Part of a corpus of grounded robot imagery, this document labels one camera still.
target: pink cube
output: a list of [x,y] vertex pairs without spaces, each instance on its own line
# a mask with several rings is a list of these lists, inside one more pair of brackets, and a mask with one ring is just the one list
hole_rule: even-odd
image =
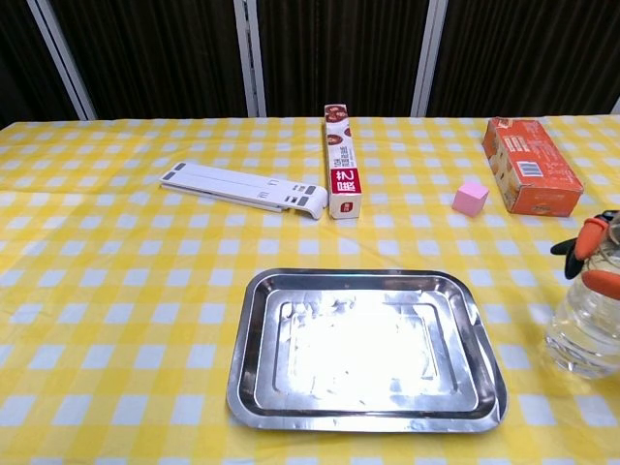
[[487,188],[477,182],[466,182],[456,191],[452,208],[468,216],[476,216],[484,207],[487,197]]

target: clear water bottle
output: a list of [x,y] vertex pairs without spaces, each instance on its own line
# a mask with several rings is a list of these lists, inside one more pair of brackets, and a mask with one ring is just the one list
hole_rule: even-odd
[[574,279],[547,328],[546,346],[557,364],[587,378],[620,370],[620,300],[585,286],[581,275],[594,269],[620,274],[620,214]]

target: stainless steel tray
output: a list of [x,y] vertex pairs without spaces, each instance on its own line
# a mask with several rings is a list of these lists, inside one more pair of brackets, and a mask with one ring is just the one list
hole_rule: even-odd
[[227,398],[253,427],[386,432],[481,432],[508,403],[469,290],[403,270],[257,275]]

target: table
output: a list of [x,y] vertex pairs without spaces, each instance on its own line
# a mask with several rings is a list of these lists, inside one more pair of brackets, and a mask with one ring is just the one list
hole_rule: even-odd
[[[321,118],[4,129],[0,462],[617,465],[620,377],[557,371],[543,334],[567,286],[549,246],[620,204],[620,118],[542,123],[586,185],[571,218],[506,212],[481,150],[483,119],[354,118],[362,212],[339,222],[157,181],[189,160],[323,183]],[[475,219],[450,209],[468,180],[490,188]],[[479,436],[238,424],[225,393],[244,288],[279,266],[430,268],[464,281],[510,390],[505,422]]]

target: black curtain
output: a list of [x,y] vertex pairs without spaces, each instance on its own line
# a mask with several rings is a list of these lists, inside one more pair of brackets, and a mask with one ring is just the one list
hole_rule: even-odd
[[259,0],[269,116],[409,115],[427,0]]
[[14,121],[76,119],[25,0],[2,2],[0,39],[0,129]]
[[247,116],[233,1],[50,3],[99,118]]
[[609,113],[618,96],[617,1],[449,1],[429,116]]

